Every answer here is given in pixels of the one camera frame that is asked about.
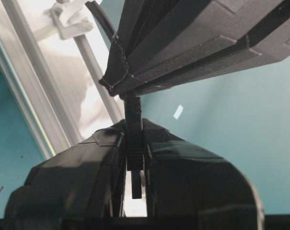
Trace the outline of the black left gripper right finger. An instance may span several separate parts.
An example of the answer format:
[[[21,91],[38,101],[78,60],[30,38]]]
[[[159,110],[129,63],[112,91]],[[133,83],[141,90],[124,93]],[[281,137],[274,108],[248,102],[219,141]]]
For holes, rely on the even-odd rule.
[[[230,162],[187,142],[148,119],[145,174],[150,216],[224,217],[233,210],[246,219],[263,219],[255,187]]]

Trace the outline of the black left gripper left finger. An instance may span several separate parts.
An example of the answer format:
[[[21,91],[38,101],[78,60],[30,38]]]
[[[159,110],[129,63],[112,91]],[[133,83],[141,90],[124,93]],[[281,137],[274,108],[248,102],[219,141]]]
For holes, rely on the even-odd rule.
[[[125,122],[95,131],[88,139],[33,167],[13,191],[5,219],[84,217],[109,205],[123,212]]]

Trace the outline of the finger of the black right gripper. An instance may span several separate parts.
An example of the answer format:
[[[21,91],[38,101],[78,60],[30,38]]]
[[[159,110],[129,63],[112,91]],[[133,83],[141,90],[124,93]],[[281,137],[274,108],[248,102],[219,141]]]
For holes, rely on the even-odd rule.
[[[268,14],[238,42],[202,60],[155,79],[132,92],[144,95],[176,85],[279,62],[290,55],[290,14]]]
[[[147,86],[235,45],[277,0],[127,0],[100,83],[111,96]]]

